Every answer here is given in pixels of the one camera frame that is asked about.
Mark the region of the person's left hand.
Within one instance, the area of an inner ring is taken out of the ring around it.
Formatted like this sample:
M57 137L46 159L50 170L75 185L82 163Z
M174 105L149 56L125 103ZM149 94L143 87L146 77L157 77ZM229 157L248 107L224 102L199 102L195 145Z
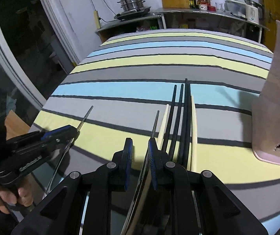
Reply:
M19 184L18 195L16 197L13 192L0 186L0 211L4 214L9 214L5 204L21 204L29 207L33 203L32 187L29 178L25 177Z

